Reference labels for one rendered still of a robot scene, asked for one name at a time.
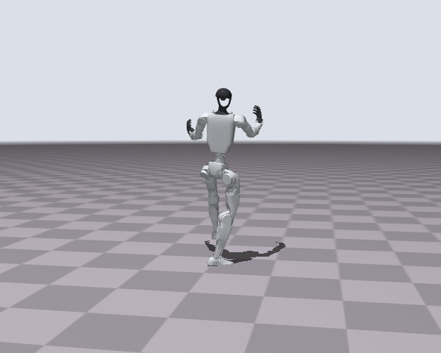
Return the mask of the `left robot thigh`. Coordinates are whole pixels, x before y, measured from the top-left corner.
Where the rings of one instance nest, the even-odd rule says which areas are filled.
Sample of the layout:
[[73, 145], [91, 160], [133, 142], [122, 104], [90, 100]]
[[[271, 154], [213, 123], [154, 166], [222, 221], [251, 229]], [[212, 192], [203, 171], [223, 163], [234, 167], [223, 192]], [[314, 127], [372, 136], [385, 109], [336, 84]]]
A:
[[206, 183], [208, 193], [210, 195], [210, 204], [215, 206], [219, 203], [219, 196], [217, 192], [217, 179], [208, 175], [208, 165], [207, 163], [200, 172], [200, 175], [204, 178], [204, 182]]

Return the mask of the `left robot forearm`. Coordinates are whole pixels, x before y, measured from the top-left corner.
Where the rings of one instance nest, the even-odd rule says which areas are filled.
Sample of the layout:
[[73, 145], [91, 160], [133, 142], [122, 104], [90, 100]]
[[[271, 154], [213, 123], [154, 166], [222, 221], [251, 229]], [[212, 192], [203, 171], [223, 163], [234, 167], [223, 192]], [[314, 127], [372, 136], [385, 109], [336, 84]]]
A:
[[198, 140], [194, 138], [195, 132], [196, 132], [195, 130], [193, 132], [189, 131], [189, 136], [192, 140]]

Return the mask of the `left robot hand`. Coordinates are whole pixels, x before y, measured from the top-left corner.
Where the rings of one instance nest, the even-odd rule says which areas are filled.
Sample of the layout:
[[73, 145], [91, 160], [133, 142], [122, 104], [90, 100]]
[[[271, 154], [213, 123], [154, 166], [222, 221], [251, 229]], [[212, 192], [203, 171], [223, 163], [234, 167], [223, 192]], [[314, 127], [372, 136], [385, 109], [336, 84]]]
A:
[[188, 121], [187, 121], [187, 132], [188, 132], [188, 134], [189, 134], [189, 131], [191, 131], [191, 132], [193, 132], [194, 131], [194, 128], [191, 128], [191, 122], [190, 122], [191, 120], [189, 119]]

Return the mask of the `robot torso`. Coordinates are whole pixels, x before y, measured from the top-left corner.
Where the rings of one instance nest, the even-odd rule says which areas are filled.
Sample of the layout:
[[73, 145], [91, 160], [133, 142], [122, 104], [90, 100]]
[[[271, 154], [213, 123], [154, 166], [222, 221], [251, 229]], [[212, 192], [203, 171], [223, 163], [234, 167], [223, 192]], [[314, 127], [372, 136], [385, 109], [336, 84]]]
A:
[[217, 115], [216, 112], [213, 110], [207, 117], [207, 144], [210, 151], [217, 152], [213, 161], [209, 161], [207, 173], [210, 177], [222, 179], [223, 170], [228, 169], [229, 165], [225, 163], [226, 155], [221, 153], [230, 151], [234, 142], [236, 125], [234, 114]]

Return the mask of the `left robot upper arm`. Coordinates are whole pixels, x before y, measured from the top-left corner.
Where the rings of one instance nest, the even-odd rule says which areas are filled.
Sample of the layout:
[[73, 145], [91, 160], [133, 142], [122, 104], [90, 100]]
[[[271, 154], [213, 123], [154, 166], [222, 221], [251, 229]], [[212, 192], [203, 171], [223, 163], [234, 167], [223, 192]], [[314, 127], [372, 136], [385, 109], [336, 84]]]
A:
[[209, 115], [209, 113], [202, 113], [201, 116], [198, 118], [198, 122], [196, 124], [196, 129], [195, 129], [196, 132], [194, 135], [195, 139], [202, 139], [203, 131], [204, 131], [204, 127], [207, 123], [208, 115]]

